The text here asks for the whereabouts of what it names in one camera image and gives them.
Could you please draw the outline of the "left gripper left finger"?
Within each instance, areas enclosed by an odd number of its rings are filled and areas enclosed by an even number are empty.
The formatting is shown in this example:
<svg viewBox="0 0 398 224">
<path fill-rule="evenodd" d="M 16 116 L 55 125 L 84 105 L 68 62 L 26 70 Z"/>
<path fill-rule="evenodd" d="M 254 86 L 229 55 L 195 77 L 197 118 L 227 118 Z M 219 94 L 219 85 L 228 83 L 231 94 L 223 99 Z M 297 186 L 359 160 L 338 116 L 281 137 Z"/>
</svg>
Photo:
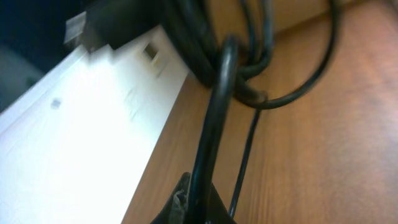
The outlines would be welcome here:
<svg viewBox="0 0 398 224">
<path fill-rule="evenodd" d="M 151 224 L 183 224 L 187 212 L 190 173 L 182 174 L 169 199 Z"/>
</svg>

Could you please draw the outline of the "wall thermostat panel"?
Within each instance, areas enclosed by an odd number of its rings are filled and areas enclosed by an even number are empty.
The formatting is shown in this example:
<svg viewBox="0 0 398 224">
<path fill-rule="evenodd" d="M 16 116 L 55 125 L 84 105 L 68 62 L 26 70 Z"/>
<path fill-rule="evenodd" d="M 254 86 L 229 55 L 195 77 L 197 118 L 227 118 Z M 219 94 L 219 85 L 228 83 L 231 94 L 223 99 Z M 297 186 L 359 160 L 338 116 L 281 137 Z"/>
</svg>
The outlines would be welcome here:
<svg viewBox="0 0 398 224">
<path fill-rule="evenodd" d="M 142 53 L 149 61 L 150 68 L 153 69 L 157 76 L 159 76 L 165 67 L 165 61 L 162 58 L 158 46 L 156 46 L 154 42 L 150 41 L 146 43 Z"/>
</svg>

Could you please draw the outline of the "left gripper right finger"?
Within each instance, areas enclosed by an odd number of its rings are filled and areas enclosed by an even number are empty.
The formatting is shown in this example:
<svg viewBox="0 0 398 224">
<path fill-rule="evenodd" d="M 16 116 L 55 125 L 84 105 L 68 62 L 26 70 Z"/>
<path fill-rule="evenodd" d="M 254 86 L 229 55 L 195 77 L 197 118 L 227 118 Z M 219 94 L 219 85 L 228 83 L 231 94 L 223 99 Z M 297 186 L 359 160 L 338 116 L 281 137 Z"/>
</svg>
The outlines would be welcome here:
<svg viewBox="0 0 398 224">
<path fill-rule="evenodd" d="M 206 222 L 209 224 L 236 224 L 213 184 L 211 185 L 210 198 L 206 209 Z"/>
</svg>

